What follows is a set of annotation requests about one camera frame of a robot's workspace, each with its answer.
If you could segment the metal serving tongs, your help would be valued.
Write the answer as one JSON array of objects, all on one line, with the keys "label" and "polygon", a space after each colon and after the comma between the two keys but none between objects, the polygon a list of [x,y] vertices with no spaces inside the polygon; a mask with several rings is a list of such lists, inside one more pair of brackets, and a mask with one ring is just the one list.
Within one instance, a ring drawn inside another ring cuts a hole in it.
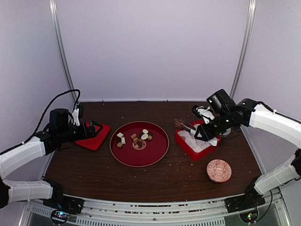
[{"label": "metal serving tongs", "polygon": [[196,133],[196,128],[183,118],[174,119],[174,126],[179,130],[185,130],[193,135]]}]

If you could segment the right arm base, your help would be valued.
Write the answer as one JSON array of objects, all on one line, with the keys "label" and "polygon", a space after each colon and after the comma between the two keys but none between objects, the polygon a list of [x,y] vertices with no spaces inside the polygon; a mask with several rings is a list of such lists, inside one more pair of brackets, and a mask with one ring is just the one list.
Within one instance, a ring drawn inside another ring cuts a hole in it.
[{"label": "right arm base", "polygon": [[237,212],[240,220],[246,224],[256,223],[259,220],[258,207],[266,203],[262,196],[254,198],[246,194],[226,198],[224,201],[227,212]]}]

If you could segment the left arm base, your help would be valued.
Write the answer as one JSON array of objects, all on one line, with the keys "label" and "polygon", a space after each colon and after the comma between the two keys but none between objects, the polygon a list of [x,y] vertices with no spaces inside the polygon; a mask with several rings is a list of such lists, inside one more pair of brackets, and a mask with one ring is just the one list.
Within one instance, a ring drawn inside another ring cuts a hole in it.
[{"label": "left arm base", "polygon": [[51,221],[56,225],[62,225],[72,215],[82,212],[84,200],[63,195],[60,198],[43,199],[43,205],[53,208],[50,213]]}]

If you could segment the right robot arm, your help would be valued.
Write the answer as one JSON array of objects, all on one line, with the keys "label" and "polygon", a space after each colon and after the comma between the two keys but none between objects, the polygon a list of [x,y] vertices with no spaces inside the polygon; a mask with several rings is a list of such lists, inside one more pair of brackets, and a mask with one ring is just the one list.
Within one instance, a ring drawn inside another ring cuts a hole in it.
[{"label": "right robot arm", "polygon": [[212,141],[230,128],[242,126],[253,145],[264,174],[254,179],[241,197],[250,208],[268,191],[301,178],[301,122],[261,101],[208,99],[210,107],[194,106],[192,112],[205,122],[194,132],[196,139]]}]

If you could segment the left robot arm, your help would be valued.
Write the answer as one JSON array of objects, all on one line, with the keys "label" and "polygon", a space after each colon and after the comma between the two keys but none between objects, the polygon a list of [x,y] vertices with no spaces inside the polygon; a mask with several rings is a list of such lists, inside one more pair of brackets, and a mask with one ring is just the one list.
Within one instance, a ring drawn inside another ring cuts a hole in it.
[{"label": "left robot arm", "polygon": [[76,142],[96,137],[103,129],[101,124],[87,121],[80,125],[49,127],[39,131],[29,141],[24,141],[8,151],[0,153],[0,207],[9,203],[46,199],[57,209],[67,206],[63,187],[52,181],[11,181],[6,177],[25,164],[59,150],[64,143]]}]

